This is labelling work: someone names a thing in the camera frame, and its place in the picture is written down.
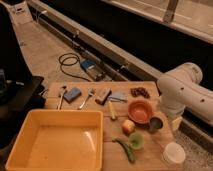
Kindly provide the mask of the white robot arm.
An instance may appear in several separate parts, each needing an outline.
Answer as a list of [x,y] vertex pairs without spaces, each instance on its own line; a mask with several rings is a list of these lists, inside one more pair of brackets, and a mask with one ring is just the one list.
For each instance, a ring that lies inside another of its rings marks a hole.
[[213,91],[200,86],[202,78],[201,68],[191,62],[163,73],[157,80],[161,110],[176,121],[189,108],[213,126]]

